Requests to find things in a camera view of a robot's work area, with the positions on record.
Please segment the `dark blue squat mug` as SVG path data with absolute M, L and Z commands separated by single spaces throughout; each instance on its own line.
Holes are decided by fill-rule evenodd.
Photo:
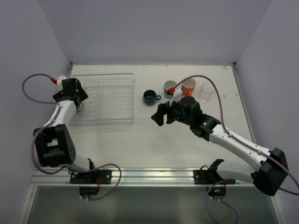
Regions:
M 154 90 L 146 90 L 143 94 L 143 102 L 147 106 L 154 105 L 158 100 L 161 99 L 160 95 L 157 95 Z

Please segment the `light blue floral mug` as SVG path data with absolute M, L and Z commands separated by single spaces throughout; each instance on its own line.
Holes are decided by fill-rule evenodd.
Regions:
M 173 80 L 168 80 L 164 83 L 164 96 L 166 99 L 171 99 L 173 95 L 169 95 L 167 91 L 174 87 L 177 83 Z

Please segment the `orange mug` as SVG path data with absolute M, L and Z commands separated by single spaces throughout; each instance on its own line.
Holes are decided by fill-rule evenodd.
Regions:
M 182 95 L 184 97 L 190 97 L 196 87 L 196 81 L 193 78 L 185 80 L 181 84 Z

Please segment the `clear glass with sticker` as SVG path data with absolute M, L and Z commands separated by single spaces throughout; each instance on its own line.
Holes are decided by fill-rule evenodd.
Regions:
M 200 99 L 203 102 L 209 101 L 215 93 L 215 88 L 211 83 L 204 83 L 201 86 Z

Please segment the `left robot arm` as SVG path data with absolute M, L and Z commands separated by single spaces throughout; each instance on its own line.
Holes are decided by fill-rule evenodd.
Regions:
M 56 79 L 59 91 L 53 95 L 56 108 L 49 121 L 33 132 L 31 158 L 34 165 L 46 174 L 43 167 L 67 168 L 75 172 L 88 172 L 95 168 L 89 158 L 76 153 L 75 145 L 68 131 L 72 117 L 82 109 L 88 95 L 76 78 L 60 76 Z

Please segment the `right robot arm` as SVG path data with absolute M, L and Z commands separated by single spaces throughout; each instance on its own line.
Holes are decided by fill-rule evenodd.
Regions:
M 159 104 L 151 119 L 159 126 L 175 121 L 183 123 L 195 136 L 225 148 L 246 162 L 243 166 L 215 160 L 208 168 L 213 182 L 218 179 L 248 182 L 262 193 L 274 196 L 287 177 L 289 169 L 281 149 L 269 150 L 233 133 L 216 118 L 204 114 L 193 97 Z

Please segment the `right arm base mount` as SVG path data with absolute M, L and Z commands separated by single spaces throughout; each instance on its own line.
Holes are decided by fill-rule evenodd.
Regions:
M 209 167 L 207 165 L 203 165 L 201 168 L 193 170 L 194 184 L 212 185 L 217 182 L 223 181 L 224 179 L 221 178 L 220 175 L 217 173 L 218 166 L 221 165 L 223 162 L 223 159 L 216 159 Z M 223 182 L 221 186 L 212 187 L 211 190 L 209 190 L 209 187 L 207 186 L 206 191 L 210 197 L 221 200 L 226 195 L 226 185 L 234 185 L 235 183 L 235 180 L 228 180 L 226 182 Z

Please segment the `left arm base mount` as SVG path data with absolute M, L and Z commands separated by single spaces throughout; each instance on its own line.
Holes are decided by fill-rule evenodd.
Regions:
M 100 185 L 111 183 L 112 171 L 109 169 L 97 170 L 90 173 L 70 173 L 70 184 L 79 184 L 79 194 L 82 198 L 90 199 L 99 193 Z

